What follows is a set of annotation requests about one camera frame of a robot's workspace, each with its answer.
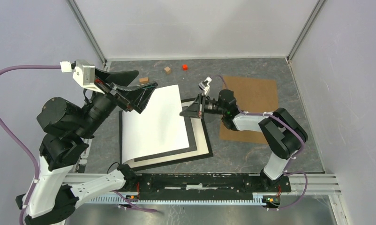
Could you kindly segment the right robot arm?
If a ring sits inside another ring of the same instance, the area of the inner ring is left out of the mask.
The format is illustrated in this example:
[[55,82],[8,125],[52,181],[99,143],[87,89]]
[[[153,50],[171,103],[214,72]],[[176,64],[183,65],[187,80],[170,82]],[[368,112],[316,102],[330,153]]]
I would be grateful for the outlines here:
[[180,116],[201,119],[207,113],[221,115],[222,124],[229,130],[255,131],[264,135],[272,151],[260,172],[260,186],[265,191],[272,191],[279,185],[289,161],[308,140],[307,132],[285,108],[263,113],[244,112],[239,109],[234,92],[228,89],[221,90],[218,99],[198,94]]

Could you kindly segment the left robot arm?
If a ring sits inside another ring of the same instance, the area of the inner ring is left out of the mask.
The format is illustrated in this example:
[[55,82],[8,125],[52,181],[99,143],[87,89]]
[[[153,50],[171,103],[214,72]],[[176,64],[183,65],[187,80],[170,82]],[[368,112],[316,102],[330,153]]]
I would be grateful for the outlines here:
[[137,176],[128,165],[95,180],[67,185],[64,179],[80,155],[88,148],[87,139],[111,112],[119,107],[126,112],[142,113],[157,82],[132,86],[138,71],[106,72],[96,68],[74,68],[73,78],[85,89],[93,90],[83,107],[55,97],[47,101],[37,116],[45,132],[39,148],[39,177],[31,194],[16,198],[26,213],[27,225],[52,225],[64,221],[87,201],[110,191],[131,191]]

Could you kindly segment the book photo print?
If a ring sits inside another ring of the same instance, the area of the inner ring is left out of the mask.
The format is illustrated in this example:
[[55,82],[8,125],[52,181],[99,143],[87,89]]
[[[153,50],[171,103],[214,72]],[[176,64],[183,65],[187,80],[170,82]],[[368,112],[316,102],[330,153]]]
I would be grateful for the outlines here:
[[142,113],[122,114],[122,163],[189,147],[178,85],[157,88]]

